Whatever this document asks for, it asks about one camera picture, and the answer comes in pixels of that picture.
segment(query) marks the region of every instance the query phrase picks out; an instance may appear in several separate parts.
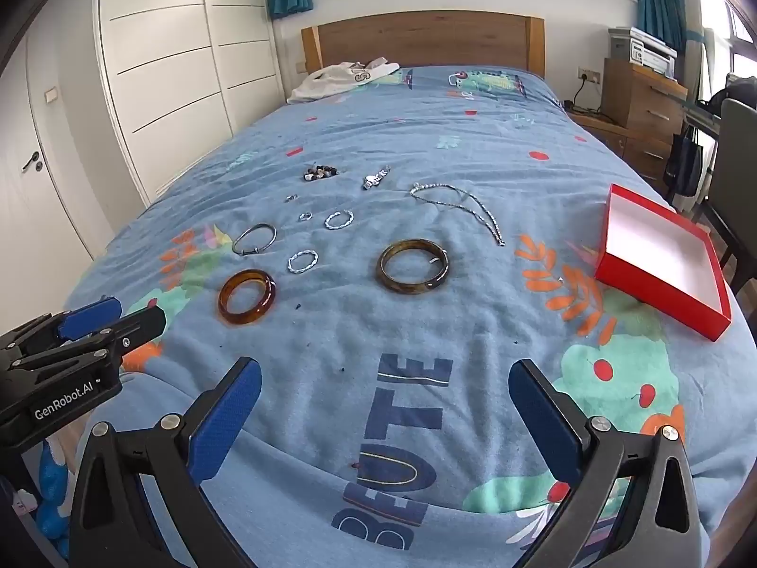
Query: window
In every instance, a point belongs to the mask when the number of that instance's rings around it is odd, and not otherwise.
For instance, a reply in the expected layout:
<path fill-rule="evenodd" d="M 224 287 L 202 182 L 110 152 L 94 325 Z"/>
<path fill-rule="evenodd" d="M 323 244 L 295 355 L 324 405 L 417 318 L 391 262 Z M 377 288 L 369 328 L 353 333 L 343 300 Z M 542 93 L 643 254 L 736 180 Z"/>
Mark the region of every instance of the window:
<path fill-rule="evenodd" d="M 757 47 L 747 27 L 727 0 L 701 0 L 707 67 L 703 80 L 705 100 L 723 89 L 730 73 L 757 76 Z"/>

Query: blue gripper pad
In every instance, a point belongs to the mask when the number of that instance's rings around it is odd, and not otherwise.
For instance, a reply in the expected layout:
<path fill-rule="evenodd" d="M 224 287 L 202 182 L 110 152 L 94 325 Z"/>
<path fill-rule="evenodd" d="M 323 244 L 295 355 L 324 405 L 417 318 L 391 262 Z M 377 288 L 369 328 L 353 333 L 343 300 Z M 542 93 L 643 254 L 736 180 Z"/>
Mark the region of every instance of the blue gripper pad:
<path fill-rule="evenodd" d="M 58 337 L 71 341 L 99 331 L 121 317 L 121 302 L 109 297 L 74 310 L 58 326 Z"/>
<path fill-rule="evenodd" d="M 241 360 L 246 360 L 244 369 L 217 399 L 189 441 L 187 470 L 196 485 L 216 476 L 260 397 L 263 385 L 260 364 L 246 357 Z"/>
<path fill-rule="evenodd" d="M 525 366 L 510 368 L 510 398 L 552 476 L 574 487 L 581 480 L 581 443 Z"/>

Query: silver necklace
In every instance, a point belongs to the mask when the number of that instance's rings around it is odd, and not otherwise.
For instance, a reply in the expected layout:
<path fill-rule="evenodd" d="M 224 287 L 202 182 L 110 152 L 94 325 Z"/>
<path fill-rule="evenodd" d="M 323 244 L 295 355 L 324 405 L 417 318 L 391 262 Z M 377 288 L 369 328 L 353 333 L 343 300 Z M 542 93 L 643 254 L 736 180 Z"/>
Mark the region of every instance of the silver necklace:
<path fill-rule="evenodd" d="M 423 198 L 418 196 L 416 192 L 419 192 L 421 190 L 430 190 L 433 187 L 448 187 L 450 190 L 454 190 L 456 192 L 461 193 L 461 195 L 471 197 L 480 208 L 484 211 L 484 213 L 488 216 L 488 218 L 491 220 L 491 224 L 484 220 L 482 216 L 479 216 L 476 212 L 474 212 L 471 209 L 468 209 L 468 207 L 463 205 L 455 205 L 454 203 L 445 203 L 444 201 L 431 201 L 428 198 Z M 476 218 L 481 224 L 486 226 L 486 228 L 489 229 L 489 232 L 491 233 L 491 236 L 494 237 L 494 240 L 497 242 L 497 245 L 504 246 L 505 242 L 502 240 L 502 233 L 500 232 L 499 225 L 497 225 L 497 220 L 494 219 L 494 216 L 491 215 L 491 211 L 489 211 L 486 206 L 478 200 L 478 198 L 475 195 L 472 195 L 470 192 L 466 192 L 465 190 L 461 190 L 459 187 L 455 187 L 453 185 L 449 184 L 418 184 L 416 183 L 411 189 L 410 189 L 410 195 L 417 198 L 419 201 L 423 201 L 424 203 L 431 203 L 432 205 L 444 205 L 448 207 L 455 207 L 456 209 L 462 209 L 463 211 L 470 213 L 473 217 Z"/>

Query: ring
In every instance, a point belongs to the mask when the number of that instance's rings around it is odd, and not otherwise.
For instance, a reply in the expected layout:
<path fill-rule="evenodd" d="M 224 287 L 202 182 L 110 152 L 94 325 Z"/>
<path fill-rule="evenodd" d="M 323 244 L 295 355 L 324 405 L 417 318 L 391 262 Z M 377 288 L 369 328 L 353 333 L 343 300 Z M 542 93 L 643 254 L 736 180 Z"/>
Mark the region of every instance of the ring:
<path fill-rule="evenodd" d="M 313 256 L 313 262 L 310 263 L 308 266 L 306 266 L 304 269 L 292 269 L 291 268 L 291 262 L 293 260 L 298 259 L 300 256 L 303 256 L 304 254 L 310 254 Z M 286 268 L 289 269 L 290 273 L 305 273 L 305 271 L 308 271 L 308 269 L 313 269 L 315 267 L 316 263 L 318 262 L 318 254 L 315 252 L 315 250 L 302 250 L 301 252 L 297 252 L 297 254 L 294 254 L 292 258 L 287 260 Z"/>
<path fill-rule="evenodd" d="M 256 231 L 257 229 L 269 229 L 273 233 L 271 240 L 268 243 L 266 243 L 262 248 L 252 248 L 251 250 L 237 250 L 237 243 L 239 243 L 252 231 Z M 256 224 L 252 228 L 247 229 L 240 236 L 237 237 L 236 241 L 234 241 L 234 243 L 232 244 L 232 252 L 234 252 L 234 254 L 239 254 L 240 256 L 247 256 L 248 254 L 260 254 L 260 252 L 262 252 L 266 248 L 269 248 L 271 243 L 274 243 L 275 240 L 276 240 L 276 227 L 271 226 L 270 224 L 266 224 L 265 222 L 261 222 L 260 224 Z"/>
<path fill-rule="evenodd" d="M 229 298 L 232 296 L 232 292 L 245 282 L 260 282 L 266 287 L 266 292 L 264 292 L 263 296 L 260 297 L 260 301 L 252 309 L 242 313 L 230 312 L 227 307 Z M 271 279 L 270 275 L 265 271 L 260 271 L 260 269 L 247 269 L 246 271 L 240 271 L 236 275 L 232 275 L 226 284 L 223 285 L 221 292 L 218 293 L 218 311 L 221 312 L 221 316 L 233 325 L 246 325 L 264 315 L 268 311 L 268 308 L 271 307 L 275 296 L 276 283 Z"/>
<path fill-rule="evenodd" d="M 386 273 L 386 263 L 392 256 L 399 254 L 404 250 L 425 250 L 434 255 L 441 261 L 441 269 L 431 279 L 425 282 L 418 282 L 416 284 L 408 284 L 406 282 L 398 282 L 396 279 L 389 277 Z M 376 263 L 376 278 L 386 286 L 389 290 L 399 292 L 400 294 L 421 294 L 438 288 L 447 279 L 449 273 L 449 258 L 447 252 L 442 250 L 433 241 L 427 239 L 405 239 L 391 244 L 386 248 Z"/>
<path fill-rule="evenodd" d="M 341 216 L 343 213 L 346 213 L 350 218 L 347 220 L 344 224 L 341 224 L 339 226 L 331 226 L 329 222 L 332 220 L 332 218 L 335 218 L 336 216 Z M 355 216 L 352 214 L 351 211 L 338 211 L 336 213 L 332 213 L 328 218 L 326 218 L 326 221 L 324 224 L 326 224 L 326 227 L 330 231 L 338 231 L 339 229 L 346 228 L 350 224 L 352 224 L 352 220 L 355 219 Z"/>

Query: bedspread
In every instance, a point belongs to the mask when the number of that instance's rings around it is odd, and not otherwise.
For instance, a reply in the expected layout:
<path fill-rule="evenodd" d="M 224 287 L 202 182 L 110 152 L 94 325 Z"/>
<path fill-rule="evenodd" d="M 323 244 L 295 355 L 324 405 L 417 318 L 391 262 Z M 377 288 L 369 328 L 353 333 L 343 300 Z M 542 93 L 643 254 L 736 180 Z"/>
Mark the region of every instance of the bedspread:
<path fill-rule="evenodd" d="M 306 182 L 313 165 L 339 175 Z M 416 182 L 476 195 L 506 246 L 471 214 L 411 197 Z M 203 489 L 257 565 L 506 567 L 569 491 L 508 395 L 510 366 L 531 358 L 588 416 L 632 432 L 676 426 L 711 532 L 757 455 L 755 344 L 733 297 L 733 323 L 710 343 L 592 278 L 613 182 L 662 202 L 527 72 L 400 69 L 284 106 L 181 177 L 72 294 L 71 307 L 115 296 L 167 316 L 162 338 L 127 356 L 123 391 L 90 425 L 152 426 L 252 356 L 260 400 Z M 448 189 L 421 194 L 482 212 Z M 339 210 L 353 223 L 327 230 Z M 313 219 L 298 220 L 304 212 Z M 274 244 L 233 254 L 232 240 L 258 222 L 279 229 Z M 389 244 L 411 238 L 440 244 L 450 267 L 440 288 L 409 297 L 374 271 Z M 306 249 L 317 265 L 289 273 L 287 259 Z M 426 259 L 408 252 L 390 271 L 422 279 L 436 270 Z M 263 318 L 231 326 L 218 292 L 247 268 L 270 273 L 278 292 Z M 258 296 L 243 289 L 233 311 Z M 619 482 L 583 557 L 601 546 L 624 491 Z"/>

